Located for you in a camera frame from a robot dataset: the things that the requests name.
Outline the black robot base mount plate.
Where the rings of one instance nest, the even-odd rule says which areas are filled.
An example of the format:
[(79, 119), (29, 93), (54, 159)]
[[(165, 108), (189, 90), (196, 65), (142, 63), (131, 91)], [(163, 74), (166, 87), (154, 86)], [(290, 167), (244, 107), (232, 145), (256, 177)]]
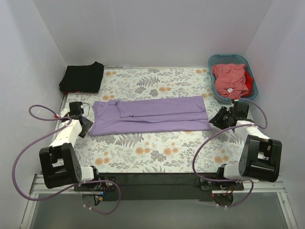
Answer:
[(244, 189), (243, 184), (204, 181), (193, 173), (100, 173), (100, 180), (115, 182), (121, 200), (199, 200), (213, 201), (212, 192)]

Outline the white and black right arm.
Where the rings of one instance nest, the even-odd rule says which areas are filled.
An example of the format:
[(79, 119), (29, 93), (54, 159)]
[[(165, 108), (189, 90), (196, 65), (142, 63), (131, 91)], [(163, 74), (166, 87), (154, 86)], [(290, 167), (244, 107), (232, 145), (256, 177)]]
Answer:
[(279, 176), (282, 143), (264, 135), (248, 118), (249, 105), (236, 101), (229, 108), (221, 107), (209, 121), (219, 129), (235, 127), (234, 132), (244, 146), (238, 163), (223, 164), (217, 170), (218, 179), (254, 179), (275, 182)]

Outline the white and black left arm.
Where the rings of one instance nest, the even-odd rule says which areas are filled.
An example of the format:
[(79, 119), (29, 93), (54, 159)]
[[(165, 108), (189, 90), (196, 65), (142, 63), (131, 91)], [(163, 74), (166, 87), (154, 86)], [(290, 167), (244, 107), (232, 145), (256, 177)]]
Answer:
[(49, 189), (98, 179), (96, 167), (82, 167), (74, 150), (77, 138), (84, 138), (93, 125), (83, 114), (82, 102), (69, 103), (69, 111), (62, 112), (68, 118), (61, 122), (63, 130), (50, 146), (39, 152), (44, 182)]

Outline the purple t shirt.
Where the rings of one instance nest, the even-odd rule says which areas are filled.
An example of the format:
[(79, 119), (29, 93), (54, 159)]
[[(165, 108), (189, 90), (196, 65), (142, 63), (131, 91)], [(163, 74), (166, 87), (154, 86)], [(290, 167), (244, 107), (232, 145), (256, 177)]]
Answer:
[(137, 101), (96, 101), (91, 136), (208, 131), (210, 124), (201, 96)]

